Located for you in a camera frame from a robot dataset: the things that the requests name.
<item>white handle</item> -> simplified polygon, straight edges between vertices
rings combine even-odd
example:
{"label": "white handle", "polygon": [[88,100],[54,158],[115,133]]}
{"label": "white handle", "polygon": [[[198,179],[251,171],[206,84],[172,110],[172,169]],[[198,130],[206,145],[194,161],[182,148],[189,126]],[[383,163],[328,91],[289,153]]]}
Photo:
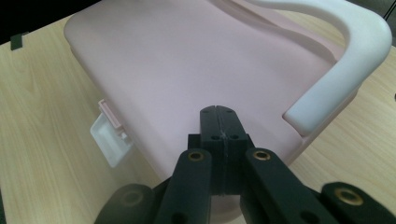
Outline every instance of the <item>white handle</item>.
{"label": "white handle", "polygon": [[285,114],[301,135],[312,133],[385,60],[391,47],[388,24],[374,12],[345,0],[247,0],[273,9],[323,19],[346,40],[346,51]]}

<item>wooden table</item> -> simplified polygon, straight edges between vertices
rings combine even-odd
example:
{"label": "wooden table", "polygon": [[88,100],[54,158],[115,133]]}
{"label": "wooden table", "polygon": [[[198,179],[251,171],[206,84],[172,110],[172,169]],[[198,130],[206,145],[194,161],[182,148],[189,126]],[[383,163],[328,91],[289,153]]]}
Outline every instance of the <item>wooden table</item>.
{"label": "wooden table", "polygon": [[[325,22],[284,13],[342,43]],[[101,93],[71,54],[68,18],[0,46],[0,188],[7,223],[93,223],[110,195],[159,183],[142,155],[110,168],[92,140]],[[396,214],[396,48],[356,99],[292,165],[309,187],[344,181]],[[243,223],[240,217],[233,223]]]}

